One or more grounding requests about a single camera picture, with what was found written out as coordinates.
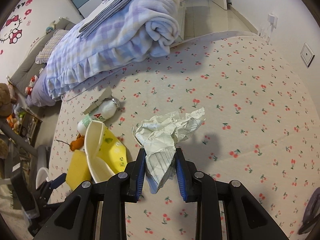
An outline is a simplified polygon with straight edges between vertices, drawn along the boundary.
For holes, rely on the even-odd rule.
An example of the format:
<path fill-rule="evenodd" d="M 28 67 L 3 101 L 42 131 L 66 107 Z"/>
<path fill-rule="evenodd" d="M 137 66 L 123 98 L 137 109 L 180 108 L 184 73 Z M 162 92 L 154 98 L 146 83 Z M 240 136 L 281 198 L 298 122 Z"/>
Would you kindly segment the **purple bed sheet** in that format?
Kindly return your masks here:
<path fill-rule="evenodd" d="M 46 69 L 39 75 L 31 94 L 27 96 L 25 102 L 29 107 L 51 107 L 56 104 L 56 101 L 50 97 L 48 92 Z"/>

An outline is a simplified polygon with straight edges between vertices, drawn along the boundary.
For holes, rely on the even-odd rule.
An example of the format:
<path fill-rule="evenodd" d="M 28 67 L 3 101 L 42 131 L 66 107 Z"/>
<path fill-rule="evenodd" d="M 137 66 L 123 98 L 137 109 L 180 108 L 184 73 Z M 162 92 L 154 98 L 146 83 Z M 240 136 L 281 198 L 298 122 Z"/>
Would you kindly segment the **white wall switch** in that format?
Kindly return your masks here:
<path fill-rule="evenodd" d="M 300 57 L 302 58 L 303 62 L 305 63 L 306 67 L 309 68 L 310 64 L 312 63 L 315 54 L 313 53 L 312 49 L 307 43 L 304 43 L 303 48 L 300 52 Z"/>

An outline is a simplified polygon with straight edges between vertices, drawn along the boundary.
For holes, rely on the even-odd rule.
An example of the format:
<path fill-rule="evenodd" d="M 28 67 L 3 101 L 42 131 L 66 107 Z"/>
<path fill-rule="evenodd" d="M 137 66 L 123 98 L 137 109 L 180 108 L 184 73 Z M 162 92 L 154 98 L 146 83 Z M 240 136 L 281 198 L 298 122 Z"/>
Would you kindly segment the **flat printed snack wrapper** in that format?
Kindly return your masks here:
<path fill-rule="evenodd" d="M 91 111 L 98 108 L 105 100 L 109 100 L 112 98 L 112 90 L 111 87 L 108 86 L 104 89 L 104 91 L 101 91 L 101 94 L 97 99 L 95 99 L 84 111 L 83 114 L 89 114 Z"/>

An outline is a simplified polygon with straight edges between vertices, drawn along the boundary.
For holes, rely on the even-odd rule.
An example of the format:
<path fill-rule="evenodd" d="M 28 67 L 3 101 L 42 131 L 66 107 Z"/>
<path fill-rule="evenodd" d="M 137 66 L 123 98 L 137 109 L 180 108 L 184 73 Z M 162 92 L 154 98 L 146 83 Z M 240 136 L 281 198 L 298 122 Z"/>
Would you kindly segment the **grey headboard cushion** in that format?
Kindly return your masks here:
<path fill-rule="evenodd" d="M 38 75 L 41 68 L 44 68 L 46 64 L 36 64 L 35 59 L 39 52 L 44 48 L 45 44 L 52 38 L 57 29 L 71 30 L 75 26 L 75 23 L 62 18 L 57 22 L 55 30 L 44 35 L 35 42 L 28 55 L 22 61 L 17 68 L 16 72 L 9 77 L 9 82 L 19 91 L 23 96 L 27 96 L 25 88 L 29 85 L 31 78 L 34 75 Z"/>

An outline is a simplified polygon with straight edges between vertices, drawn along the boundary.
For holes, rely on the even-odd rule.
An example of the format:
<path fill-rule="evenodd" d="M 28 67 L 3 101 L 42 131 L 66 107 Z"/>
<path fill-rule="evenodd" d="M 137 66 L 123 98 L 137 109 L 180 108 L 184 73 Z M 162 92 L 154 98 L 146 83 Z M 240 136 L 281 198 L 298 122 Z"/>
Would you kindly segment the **white plastic trash basin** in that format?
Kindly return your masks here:
<path fill-rule="evenodd" d="M 36 175 L 36 189 L 45 181 L 49 181 L 49 170 L 46 167 L 41 167 Z"/>

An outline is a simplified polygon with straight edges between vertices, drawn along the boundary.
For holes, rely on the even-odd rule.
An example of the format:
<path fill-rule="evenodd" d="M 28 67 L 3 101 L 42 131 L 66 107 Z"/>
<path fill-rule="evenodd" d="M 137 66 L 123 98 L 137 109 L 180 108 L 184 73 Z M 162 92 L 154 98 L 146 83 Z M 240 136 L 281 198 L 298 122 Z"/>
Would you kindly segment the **yellow green sponge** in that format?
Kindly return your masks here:
<path fill-rule="evenodd" d="M 66 175 L 66 183 L 74 191 L 83 181 L 91 181 L 86 154 L 75 150 Z"/>

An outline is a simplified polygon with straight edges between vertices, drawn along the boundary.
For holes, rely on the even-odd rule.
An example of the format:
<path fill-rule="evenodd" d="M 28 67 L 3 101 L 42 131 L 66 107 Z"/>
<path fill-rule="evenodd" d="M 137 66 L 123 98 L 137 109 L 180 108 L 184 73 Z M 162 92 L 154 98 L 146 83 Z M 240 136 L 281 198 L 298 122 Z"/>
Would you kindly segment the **orange peel with stem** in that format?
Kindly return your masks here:
<path fill-rule="evenodd" d="M 72 142 L 70 143 L 67 143 L 67 142 L 64 142 L 62 140 L 56 140 L 57 142 L 62 142 L 66 145 L 69 146 L 69 149 L 74 152 L 75 150 L 79 150 L 80 148 L 82 148 L 82 146 L 84 146 L 84 140 L 85 140 L 85 137 L 83 135 L 80 135 L 78 134 L 76 139 L 73 140 Z"/>

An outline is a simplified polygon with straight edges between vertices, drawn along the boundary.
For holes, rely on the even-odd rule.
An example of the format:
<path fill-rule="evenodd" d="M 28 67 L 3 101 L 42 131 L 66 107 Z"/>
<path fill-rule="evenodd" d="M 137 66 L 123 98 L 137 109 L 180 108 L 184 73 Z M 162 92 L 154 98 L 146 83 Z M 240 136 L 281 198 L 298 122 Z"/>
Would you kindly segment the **blue plaid ruffled blanket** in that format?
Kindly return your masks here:
<path fill-rule="evenodd" d="M 147 57 L 162 57 L 180 34 L 176 19 L 184 0 L 131 0 L 87 38 L 77 38 L 84 20 L 53 50 L 47 88 L 53 100 L 87 79 Z"/>

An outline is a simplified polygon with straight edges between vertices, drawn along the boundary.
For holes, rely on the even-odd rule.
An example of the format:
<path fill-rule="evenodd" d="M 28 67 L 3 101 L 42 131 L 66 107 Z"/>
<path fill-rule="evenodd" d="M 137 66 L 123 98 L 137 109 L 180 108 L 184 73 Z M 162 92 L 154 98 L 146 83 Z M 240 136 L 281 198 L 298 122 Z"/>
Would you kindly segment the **white AD milk bottle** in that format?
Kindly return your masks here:
<path fill-rule="evenodd" d="M 94 121 L 105 122 L 112 118 L 117 109 L 120 108 L 120 101 L 114 97 L 108 98 L 101 103 L 100 106 L 96 107 L 88 114 L 85 114 L 84 118 L 78 122 L 78 132 L 80 135 L 85 135 L 89 124 Z"/>

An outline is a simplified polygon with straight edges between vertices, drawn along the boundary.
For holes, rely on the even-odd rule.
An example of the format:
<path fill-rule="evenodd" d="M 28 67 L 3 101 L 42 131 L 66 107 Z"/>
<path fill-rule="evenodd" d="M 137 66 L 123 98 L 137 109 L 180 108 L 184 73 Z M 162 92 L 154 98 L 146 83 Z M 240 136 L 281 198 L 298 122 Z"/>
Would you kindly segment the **grey slipper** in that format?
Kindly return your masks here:
<path fill-rule="evenodd" d="M 302 235 L 310 232 L 319 221 L 319 192 L 318 187 L 312 194 L 303 215 L 302 226 L 298 230 L 298 234 Z"/>

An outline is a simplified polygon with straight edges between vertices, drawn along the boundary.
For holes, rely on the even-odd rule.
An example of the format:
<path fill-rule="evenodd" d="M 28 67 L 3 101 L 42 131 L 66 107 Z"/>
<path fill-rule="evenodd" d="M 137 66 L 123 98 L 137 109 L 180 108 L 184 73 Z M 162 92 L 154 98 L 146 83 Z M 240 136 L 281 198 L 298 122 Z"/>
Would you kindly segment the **cherry print mattress cover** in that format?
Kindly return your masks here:
<path fill-rule="evenodd" d="M 49 174 L 66 172 L 83 111 L 103 92 L 121 107 L 107 127 L 132 158 L 132 130 L 143 120 L 204 108 L 205 123 L 180 143 L 184 156 L 212 178 L 241 181 L 289 239 L 299 235 L 319 187 L 319 116 L 302 80 L 274 46 L 245 32 L 194 38 L 170 55 L 87 80 L 65 95 Z"/>

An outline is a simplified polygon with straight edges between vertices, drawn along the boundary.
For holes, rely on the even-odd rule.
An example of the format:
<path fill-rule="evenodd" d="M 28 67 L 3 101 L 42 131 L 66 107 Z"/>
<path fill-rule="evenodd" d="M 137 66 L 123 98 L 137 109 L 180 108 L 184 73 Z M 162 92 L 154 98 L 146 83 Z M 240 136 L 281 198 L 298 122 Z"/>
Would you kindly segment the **wooden toy shelf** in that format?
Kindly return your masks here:
<path fill-rule="evenodd" d="M 31 146 L 35 146 L 42 121 L 24 109 L 11 113 L 7 117 L 10 128 Z"/>

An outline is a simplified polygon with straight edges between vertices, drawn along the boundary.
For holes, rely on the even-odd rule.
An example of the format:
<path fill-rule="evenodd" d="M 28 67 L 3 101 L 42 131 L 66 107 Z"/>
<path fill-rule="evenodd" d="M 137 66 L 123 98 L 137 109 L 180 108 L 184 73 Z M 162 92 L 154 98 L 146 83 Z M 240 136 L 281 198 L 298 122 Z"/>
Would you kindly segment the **brown fluffy garment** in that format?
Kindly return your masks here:
<path fill-rule="evenodd" d="M 12 113 L 11 97 L 8 86 L 0 83 L 0 116 L 7 118 Z"/>

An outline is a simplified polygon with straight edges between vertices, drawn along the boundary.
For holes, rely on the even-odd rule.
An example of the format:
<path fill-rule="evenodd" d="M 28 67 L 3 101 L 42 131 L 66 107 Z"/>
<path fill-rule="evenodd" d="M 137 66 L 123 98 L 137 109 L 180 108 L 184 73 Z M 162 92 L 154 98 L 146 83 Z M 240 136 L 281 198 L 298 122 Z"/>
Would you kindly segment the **plaid pillow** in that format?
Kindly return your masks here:
<path fill-rule="evenodd" d="M 53 33 L 52 38 L 44 45 L 44 48 L 36 56 L 35 63 L 36 64 L 47 63 L 53 50 L 67 33 L 68 33 L 68 30 L 57 29 Z"/>

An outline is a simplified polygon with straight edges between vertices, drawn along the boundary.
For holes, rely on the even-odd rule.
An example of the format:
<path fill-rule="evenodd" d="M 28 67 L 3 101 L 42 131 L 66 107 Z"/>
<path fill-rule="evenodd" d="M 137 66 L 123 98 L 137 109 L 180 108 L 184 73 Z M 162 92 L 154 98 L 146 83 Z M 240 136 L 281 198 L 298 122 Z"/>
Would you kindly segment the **white paper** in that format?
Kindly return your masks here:
<path fill-rule="evenodd" d="M 146 178 L 151 194 L 156 194 L 175 173 L 176 145 L 189 139 L 204 121 L 202 107 L 191 113 L 174 111 L 153 116 L 133 130 L 136 142 L 146 152 Z"/>

